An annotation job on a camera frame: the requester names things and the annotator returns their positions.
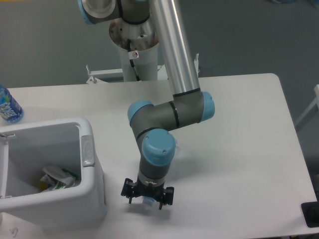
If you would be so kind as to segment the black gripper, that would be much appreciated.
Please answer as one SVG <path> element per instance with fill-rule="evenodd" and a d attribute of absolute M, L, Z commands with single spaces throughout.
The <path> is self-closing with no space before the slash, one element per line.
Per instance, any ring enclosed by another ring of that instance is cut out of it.
<path fill-rule="evenodd" d="M 174 187 L 164 188 L 164 183 L 161 184 L 144 184 L 140 179 L 136 182 L 126 178 L 121 191 L 121 196 L 129 199 L 129 204 L 132 203 L 134 197 L 145 196 L 155 199 L 159 202 L 159 210 L 165 205 L 173 204 Z"/>

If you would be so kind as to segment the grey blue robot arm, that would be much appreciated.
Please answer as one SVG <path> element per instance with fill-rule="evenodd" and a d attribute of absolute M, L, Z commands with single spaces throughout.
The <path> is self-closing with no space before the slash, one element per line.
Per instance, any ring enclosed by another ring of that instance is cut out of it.
<path fill-rule="evenodd" d="M 131 51 L 135 39 L 155 32 L 162 45 L 164 63 L 173 100 L 160 105 L 137 101 L 128 109 L 141 159 L 136 181 L 126 179 L 122 196 L 129 200 L 149 197 L 161 206 L 173 203 L 174 188 L 165 187 L 166 175 L 175 155 L 176 142 L 170 131 L 213 117 L 212 96 L 200 89 L 194 61 L 175 0 L 80 0 L 83 19 L 97 24 L 122 20 L 125 49 Z M 129 26 L 135 30 L 128 31 Z"/>

